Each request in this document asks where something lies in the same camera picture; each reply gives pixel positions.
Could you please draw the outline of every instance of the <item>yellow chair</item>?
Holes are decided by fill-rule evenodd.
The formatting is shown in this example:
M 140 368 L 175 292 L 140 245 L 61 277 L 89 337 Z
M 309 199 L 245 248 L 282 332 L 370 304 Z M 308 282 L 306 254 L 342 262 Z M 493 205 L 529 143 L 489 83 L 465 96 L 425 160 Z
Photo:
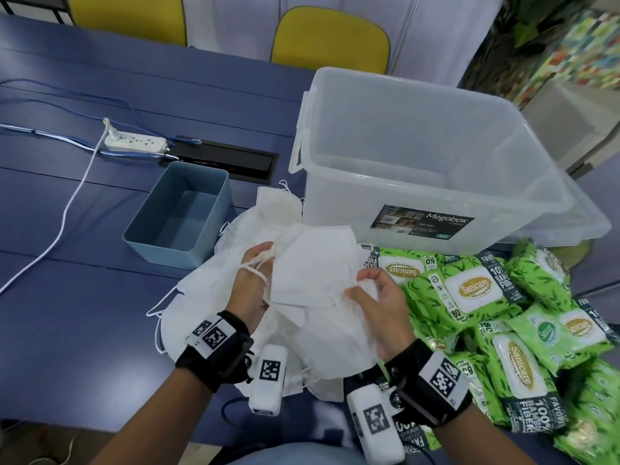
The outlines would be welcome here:
M 77 26 L 187 45 L 182 0 L 69 0 Z
M 328 8 L 298 6 L 280 20 L 272 62 L 316 70 L 340 67 L 385 73 L 388 35 L 374 23 Z

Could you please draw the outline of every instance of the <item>person's left hand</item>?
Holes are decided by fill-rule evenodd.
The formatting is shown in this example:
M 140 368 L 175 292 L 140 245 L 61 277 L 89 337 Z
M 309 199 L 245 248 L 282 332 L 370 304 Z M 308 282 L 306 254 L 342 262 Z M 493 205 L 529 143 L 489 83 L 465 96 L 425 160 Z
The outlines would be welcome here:
M 251 261 L 252 258 L 271 248 L 273 244 L 274 242 L 272 241 L 266 241 L 250 248 L 245 252 L 241 263 L 243 264 Z M 274 258 L 270 258 L 259 267 L 258 271 L 264 274 L 267 280 L 270 281 L 273 269 Z M 242 320 L 247 326 L 248 331 L 250 331 L 250 334 L 252 334 L 269 306 L 263 302 L 265 281 L 252 271 L 240 268 L 237 271 L 232 289 L 233 291 L 228 305 L 226 305 L 226 310 Z

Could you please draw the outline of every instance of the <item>floor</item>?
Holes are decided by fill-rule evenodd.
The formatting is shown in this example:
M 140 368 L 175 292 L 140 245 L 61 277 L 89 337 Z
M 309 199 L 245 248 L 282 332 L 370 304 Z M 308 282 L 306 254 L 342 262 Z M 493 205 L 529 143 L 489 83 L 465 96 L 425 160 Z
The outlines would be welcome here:
M 110 440 L 112 433 L 72 429 L 36 423 L 21 423 L 3 431 L 0 445 L 0 465 L 58 465 L 67 459 L 73 438 L 73 450 L 67 465 L 87 465 Z M 220 447 L 189 443 L 179 465 L 206 465 Z

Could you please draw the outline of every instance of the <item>power outlet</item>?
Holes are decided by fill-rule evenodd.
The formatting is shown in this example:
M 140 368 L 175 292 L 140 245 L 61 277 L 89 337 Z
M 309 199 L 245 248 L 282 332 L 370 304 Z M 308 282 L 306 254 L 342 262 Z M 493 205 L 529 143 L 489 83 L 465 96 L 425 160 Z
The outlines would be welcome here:
M 110 135 L 105 138 L 105 146 L 112 152 L 134 152 L 163 155 L 168 150 L 168 142 L 163 137 L 118 132 L 114 140 Z

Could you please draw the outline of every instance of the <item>blue plastic bin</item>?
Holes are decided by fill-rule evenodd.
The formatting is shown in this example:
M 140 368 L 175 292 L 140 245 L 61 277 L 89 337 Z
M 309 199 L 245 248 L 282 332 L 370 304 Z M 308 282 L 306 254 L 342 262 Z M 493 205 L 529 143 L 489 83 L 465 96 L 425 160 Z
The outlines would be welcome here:
M 149 263 L 196 269 L 213 250 L 231 203 L 228 171 L 171 163 L 123 240 Z

